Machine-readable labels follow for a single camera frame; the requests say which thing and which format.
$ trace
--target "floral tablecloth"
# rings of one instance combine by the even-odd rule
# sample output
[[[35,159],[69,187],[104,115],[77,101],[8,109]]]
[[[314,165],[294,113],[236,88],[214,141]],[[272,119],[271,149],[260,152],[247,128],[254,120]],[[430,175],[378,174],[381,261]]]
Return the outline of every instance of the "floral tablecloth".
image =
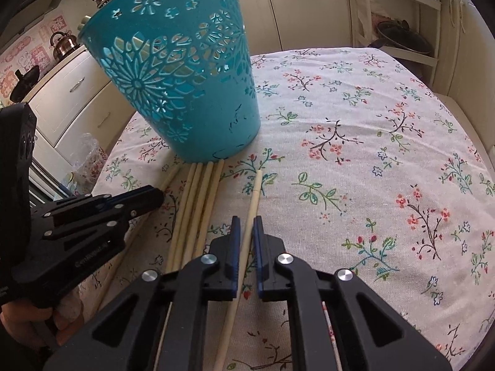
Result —
[[[471,140],[432,92],[375,49],[310,49],[252,57],[262,126],[226,161],[209,241],[248,211],[263,169],[265,231],[315,269],[348,267],[459,370],[495,314],[495,185]],[[136,114],[94,194],[159,185],[180,160]],[[142,271],[164,268],[184,166],[141,229],[108,302]],[[227,369],[290,369],[286,305],[256,297],[249,260]],[[91,306],[108,267],[81,285]],[[205,370],[225,305],[211,303]]]

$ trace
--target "human hand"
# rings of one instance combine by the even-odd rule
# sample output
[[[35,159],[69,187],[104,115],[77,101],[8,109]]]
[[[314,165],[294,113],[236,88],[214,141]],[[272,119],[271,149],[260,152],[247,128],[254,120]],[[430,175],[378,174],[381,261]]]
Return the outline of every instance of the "human hand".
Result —
[[[36,308],[27,299],[18,299],[2,305],[0,321],[9,335],[17,342],[34,350],[46,346],[31,322],[46,321],[53,317],[58,329],[57,343],[61,346],[84,325],[82,303],[77,290],[65,296],[55,310]]]

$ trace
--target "cabinet door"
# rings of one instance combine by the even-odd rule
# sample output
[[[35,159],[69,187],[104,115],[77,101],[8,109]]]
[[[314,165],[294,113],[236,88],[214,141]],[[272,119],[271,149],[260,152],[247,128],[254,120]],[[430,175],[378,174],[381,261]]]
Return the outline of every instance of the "cabinet door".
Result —
[[[459,48],[459,0],[441,0],[440,18],[438,64],[432,90],[436,93],[447,95],[452,84],[457,49]]]
[[[449,96],[489,151],[495,143],[495,39],[470,0],[460,2],[459,51]]]
[[[88,132],[110,153],[135,112],[124,95],[109,83],[76,117],[55,148],[69,161],[78,150],[81,135]]]
[[[249,53],[281,51],[277,24],[270,0],[239,0],[246,28]]]
[[[76,56],[29,101],[38,130],[55,146],[81,110],[109,82],[89,51]]]
[[[351,46],[349,0],[271,0],[283,50]]]
[[[62,181],[72,171],[72,166],[43,138],[38,130],[35,135],[33,157],[48,173],[58,181]]]

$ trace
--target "blue plastic basket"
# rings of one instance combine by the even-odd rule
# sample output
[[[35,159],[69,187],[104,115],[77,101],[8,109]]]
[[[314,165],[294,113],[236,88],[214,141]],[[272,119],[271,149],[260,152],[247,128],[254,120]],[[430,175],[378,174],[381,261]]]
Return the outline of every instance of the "blue plastic basket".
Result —
[[[79,39],[186,162],[227,158],[256,136],[238,0],[111,0]]]

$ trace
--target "cabinet handle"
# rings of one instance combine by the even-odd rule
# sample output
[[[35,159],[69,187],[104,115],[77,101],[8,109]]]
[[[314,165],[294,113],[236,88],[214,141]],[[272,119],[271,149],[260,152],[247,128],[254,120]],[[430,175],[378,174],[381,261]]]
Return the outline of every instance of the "cabinet handle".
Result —
[[[454,23],[454,20],[453,20],[453,13],[452,13],[452,3],[454,2],[454,0],[449,0],[449,16],[450,16],[450,23],[452,24],[452,27],[455,28],[455,23]]]
[[[108,120],[108,117],[110,117],[111,114],[112,114],[111,112],[108,112],[106,117],[100,122],[100,124],[97,125],[97,128],[100,128],[103,125],[103,123]]]
[[[83,79],[81,79],[79,82],[77,82],[70,90],[69,90],[69,93],[72,93],[74,92],[81,83],[83,83],[83,81],[86,79],[86,77],[84,76]]]
[[[460,3],[459,3],[459,16],[460,16],[460,23],[461,23],[461,29],[462,29],[462,33],[466,33],[466,29],[464,28],[464,0],[461,0]]]

